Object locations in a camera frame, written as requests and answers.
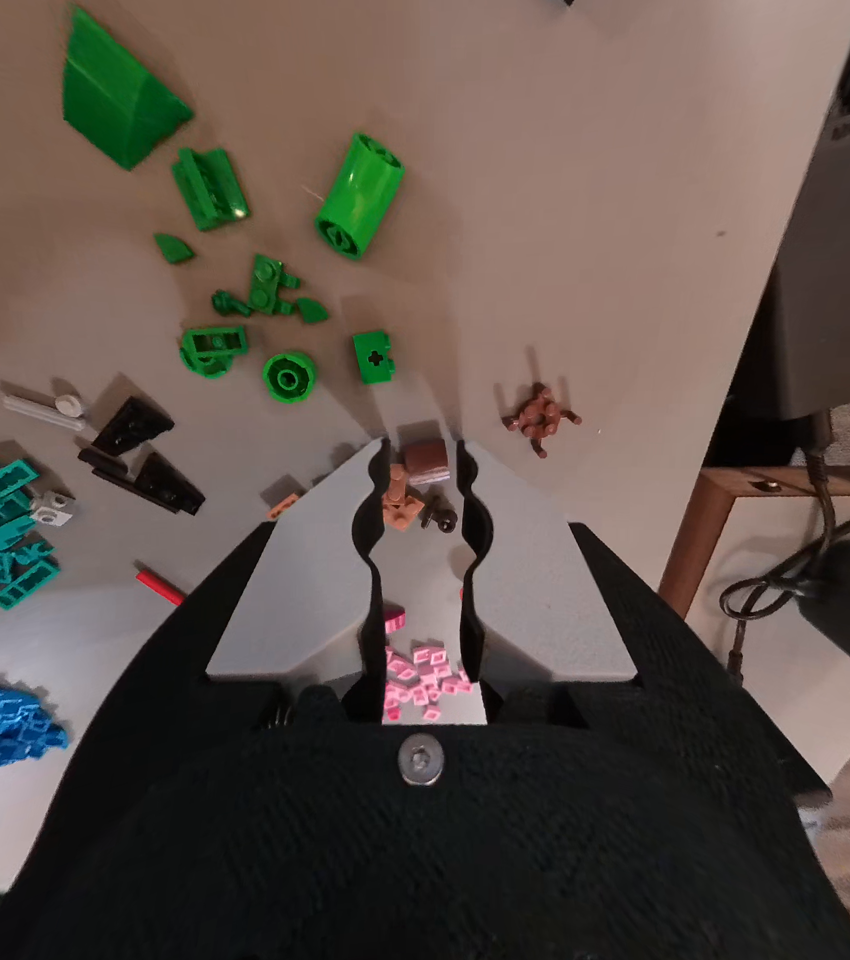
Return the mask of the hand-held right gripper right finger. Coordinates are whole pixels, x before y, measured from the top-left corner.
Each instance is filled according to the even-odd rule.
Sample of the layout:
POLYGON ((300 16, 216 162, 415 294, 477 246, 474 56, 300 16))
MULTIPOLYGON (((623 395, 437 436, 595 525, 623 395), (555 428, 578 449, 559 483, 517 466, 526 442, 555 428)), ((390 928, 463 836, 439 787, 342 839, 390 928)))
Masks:
POLYGON ((529 687, 632 681, 633 658, 554 498, 471 440, 456 445, 456 482, 475 554, 460 658, 484 710, 529 687))

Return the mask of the small reddish brown curved brick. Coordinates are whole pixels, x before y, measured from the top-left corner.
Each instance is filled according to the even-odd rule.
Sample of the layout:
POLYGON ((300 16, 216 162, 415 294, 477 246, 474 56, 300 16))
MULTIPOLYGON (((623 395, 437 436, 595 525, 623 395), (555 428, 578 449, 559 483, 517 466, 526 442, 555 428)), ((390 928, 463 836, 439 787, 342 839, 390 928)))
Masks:
POLYGON ((404 447, 402 456, 411 486, 429 486, 451 478, 450 458, 442 438, 410 443, 404 447))

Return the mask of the large green slope brick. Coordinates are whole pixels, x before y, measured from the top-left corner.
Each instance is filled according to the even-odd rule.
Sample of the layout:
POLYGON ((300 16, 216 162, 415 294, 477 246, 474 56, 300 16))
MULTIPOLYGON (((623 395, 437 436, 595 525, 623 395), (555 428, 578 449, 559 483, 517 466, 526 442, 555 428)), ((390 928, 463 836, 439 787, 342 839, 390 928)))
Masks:
POLYGON ((125 171, 194 115, 80 6, 71 12, 62 108, 65 121, 125 171))

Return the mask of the nougat lego piece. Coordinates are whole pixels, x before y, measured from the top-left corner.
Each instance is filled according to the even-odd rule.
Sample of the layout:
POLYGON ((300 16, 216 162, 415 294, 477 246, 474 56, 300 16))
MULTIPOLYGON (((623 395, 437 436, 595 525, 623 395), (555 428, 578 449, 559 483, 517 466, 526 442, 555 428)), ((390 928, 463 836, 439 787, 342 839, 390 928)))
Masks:
POLYGON ((401 463, 390 466, 388 486, 383 494, 383 521, 398 530, 407 531, 424 509, 424 502, 407 491, 407 470, 401 463))

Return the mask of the red lego bar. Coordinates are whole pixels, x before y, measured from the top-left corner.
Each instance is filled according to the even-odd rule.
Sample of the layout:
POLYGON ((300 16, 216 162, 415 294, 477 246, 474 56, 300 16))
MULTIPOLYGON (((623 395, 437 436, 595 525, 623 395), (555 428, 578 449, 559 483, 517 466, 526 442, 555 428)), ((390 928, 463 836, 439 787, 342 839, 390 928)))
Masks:
POLYGON ((183 593, 174 584, 148 568, 138 570, 136 580, 174 606, 181 606, 187 597, 187 594, 183 593))

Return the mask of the pile of pink lego tiles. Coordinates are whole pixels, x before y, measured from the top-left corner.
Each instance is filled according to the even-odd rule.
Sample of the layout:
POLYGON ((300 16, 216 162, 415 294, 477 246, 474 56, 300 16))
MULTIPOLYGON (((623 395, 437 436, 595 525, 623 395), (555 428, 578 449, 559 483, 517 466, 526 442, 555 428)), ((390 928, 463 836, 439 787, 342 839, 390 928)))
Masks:
POLYGON ((407 651, 386 645, 385 657, 383 726, 486 724, 478 685, 444 645, 419 643, 407 651))

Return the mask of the black wedge lego plate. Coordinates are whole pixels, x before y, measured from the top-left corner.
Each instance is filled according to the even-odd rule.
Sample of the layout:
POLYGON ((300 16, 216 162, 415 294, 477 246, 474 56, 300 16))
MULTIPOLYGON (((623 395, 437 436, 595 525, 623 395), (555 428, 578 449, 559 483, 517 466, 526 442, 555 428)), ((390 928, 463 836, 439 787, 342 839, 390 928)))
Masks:
POLYGON ((129 397, 100 431, 91 447, 118 458, 174 429, 175 421, 147 401, 129 397))
POLYGON ((78 459, 99 479, 174 514, 196 516, 205 503, 202 492, 158 451, 147 454, 135 477, 124 461, 93 446, 79 450, 78 459))

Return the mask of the green round lego brick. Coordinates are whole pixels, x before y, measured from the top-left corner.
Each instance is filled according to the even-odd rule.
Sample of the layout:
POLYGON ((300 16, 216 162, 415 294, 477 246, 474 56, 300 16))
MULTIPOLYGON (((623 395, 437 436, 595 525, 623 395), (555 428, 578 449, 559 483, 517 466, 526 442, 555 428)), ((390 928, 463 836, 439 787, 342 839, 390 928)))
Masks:
POLYGON ((266 390, 273 400, 283 404, 303 402, 317 381, 317 368, 309 354, 282 352, 269 357, 262 371, 266 390))

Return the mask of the light grey small lego brick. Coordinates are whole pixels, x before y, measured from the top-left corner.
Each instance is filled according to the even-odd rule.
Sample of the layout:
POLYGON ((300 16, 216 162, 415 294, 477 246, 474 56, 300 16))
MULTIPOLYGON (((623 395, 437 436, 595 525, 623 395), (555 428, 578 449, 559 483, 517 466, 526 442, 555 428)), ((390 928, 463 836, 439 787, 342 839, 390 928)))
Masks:
POLYGON ((56 490, 46 490, 30 504, 29 516, 36 524, 61 527, 75 517, 77 501, 56 490))

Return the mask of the light grey lego axle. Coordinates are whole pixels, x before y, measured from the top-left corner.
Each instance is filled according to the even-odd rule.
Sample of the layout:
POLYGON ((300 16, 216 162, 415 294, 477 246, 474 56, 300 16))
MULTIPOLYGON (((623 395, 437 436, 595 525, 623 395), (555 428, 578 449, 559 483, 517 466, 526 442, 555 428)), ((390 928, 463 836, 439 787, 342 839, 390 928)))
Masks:
POLYGON ((62 427, 74 433, 81 432, 88 426, 84 417, 69 416, 68 414, 61 413, 54 407, 49 407, 29 399, 23 399, 19 396, 4 394, 1 397, 1 403, 4 409, 12 413, 20 414, 39 423, 62 427))

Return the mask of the reddish brown round barred plate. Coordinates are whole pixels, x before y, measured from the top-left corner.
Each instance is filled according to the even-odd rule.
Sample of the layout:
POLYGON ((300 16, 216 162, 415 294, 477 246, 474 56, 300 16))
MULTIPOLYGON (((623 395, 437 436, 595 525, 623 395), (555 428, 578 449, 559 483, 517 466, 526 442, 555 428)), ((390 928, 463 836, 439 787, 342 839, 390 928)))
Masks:
POLYGON ((558 432, 563 421, 574 426, 583 423, 581 416, 560 406, 551 387, 535 382, 530 398, 502 423, 507 431, 525 437, 534 454, 544 460, 548 457, 544 441, 558 432))

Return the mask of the green brick with cross hole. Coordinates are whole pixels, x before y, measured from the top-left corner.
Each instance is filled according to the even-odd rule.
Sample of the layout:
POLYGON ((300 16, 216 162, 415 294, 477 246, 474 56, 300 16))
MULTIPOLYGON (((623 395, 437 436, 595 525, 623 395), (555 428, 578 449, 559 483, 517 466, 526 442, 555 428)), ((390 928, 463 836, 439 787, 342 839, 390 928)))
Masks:
POLYGON ((391 356, 391 339, 384 330, 355 334, 352 338, 361 382, 376 385, 390 382, 396 370, 391 356))

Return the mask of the green plate with clip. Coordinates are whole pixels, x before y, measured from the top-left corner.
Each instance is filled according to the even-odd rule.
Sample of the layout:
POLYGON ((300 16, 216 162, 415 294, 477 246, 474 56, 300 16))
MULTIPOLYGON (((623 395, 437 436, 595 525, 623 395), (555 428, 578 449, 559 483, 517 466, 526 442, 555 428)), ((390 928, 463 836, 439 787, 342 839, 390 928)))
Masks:
POLYGON ((300 287, 301 280, 287 273, 282 261, 265 254, 254 256, 247 301, 252 311, 268 316, 289 316, 295 311, 295 305, 282 299, 280 290, 296 291, 300 287))

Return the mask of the bright green curved cylinder brick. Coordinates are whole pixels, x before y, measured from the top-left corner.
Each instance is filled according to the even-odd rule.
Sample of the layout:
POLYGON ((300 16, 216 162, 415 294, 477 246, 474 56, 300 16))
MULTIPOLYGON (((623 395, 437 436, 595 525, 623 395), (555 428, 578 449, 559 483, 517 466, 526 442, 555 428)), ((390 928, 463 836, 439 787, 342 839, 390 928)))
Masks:
POLYGON ((314 219, 319 237, 346 258, 362 258, 405 172, 403 162, 391 150, 356 131, 335 183, 314 219))

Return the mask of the green bracket lego piece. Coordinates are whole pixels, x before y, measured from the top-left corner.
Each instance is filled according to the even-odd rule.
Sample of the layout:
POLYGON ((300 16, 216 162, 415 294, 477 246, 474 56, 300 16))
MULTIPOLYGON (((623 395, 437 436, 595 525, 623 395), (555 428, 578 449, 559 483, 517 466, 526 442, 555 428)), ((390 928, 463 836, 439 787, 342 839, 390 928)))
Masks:
POLYGON ((228 152, 181 148, 171 166, 175 183, 203 233, 248 219, 251 210, 228 152))

